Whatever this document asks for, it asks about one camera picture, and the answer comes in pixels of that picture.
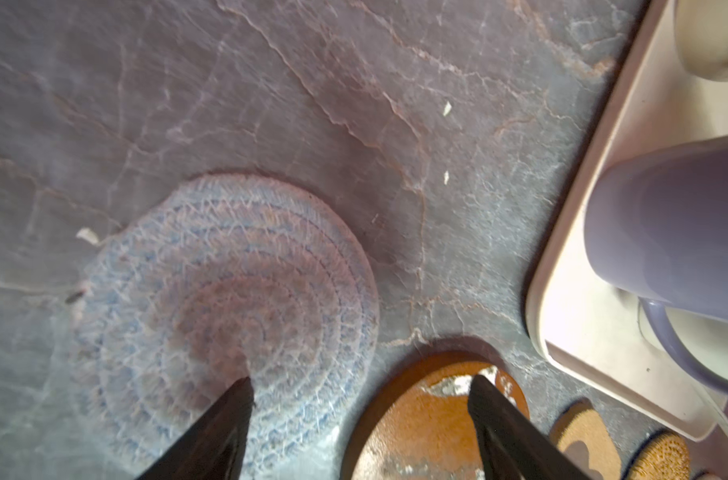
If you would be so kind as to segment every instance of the mug handle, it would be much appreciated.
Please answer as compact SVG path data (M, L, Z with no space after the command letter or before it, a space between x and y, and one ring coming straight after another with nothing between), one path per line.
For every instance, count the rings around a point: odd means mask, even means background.
M678 334L676 334L674 326L670 324L668 314L665 311L665 305L656 300L641 297L639 298L639 302L641 302L641 307L644 308L644 313L647 314L652 331L657 336L657 340L660 341L665 351L670 355L670 358L674 359L682 370L698 382L728 395L728 379L725 379L703 365L700 360L695 358L687 350Z

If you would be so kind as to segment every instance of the gray marble surface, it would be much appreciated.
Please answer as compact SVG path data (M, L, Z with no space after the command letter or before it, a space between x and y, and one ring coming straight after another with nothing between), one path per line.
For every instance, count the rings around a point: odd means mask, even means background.
M356 408L276 478L334 478L396 366L473 338L537 427L587 397L627 462L657 424L545 363L521 302L643 4L0 0L0 478L127 478L64 394L62 301L98 248L76 232L224 170L325 200L381 296ZM721 434L692 448L728 477Z

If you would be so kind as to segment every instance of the woven yellow object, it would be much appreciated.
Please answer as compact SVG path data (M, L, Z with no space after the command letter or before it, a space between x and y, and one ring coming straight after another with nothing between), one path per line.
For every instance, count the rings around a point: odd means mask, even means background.
M683 438L665 432L647 443L630 467L627 480L688 480L690 452Z

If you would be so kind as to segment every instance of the cork coaster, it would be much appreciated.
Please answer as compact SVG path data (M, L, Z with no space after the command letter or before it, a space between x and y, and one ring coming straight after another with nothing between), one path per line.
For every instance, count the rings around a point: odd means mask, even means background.
M618 449L589 403L572 406L556 421L551 442L591 480L620 480Z
M467 392L478 373L529 418L523 392L506 372L466 353L431 356L371 402L351 436L341 478L482 478L476 431L467 413Z
M690 452L683 438L665 432L641 450L628 471L627 480L687 480Z

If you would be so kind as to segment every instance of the cream plastic tray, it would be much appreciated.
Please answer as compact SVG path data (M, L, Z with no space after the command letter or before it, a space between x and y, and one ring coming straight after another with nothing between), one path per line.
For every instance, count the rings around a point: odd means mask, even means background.
M653 0L527 294L527 329L557 368L701 440L715 422L690 380L641 336L638 299L603 282L585 254L585 206L602 170L652 150L728 135L728 83L688 74L674 0ZM726 398L713 394L724 408Z

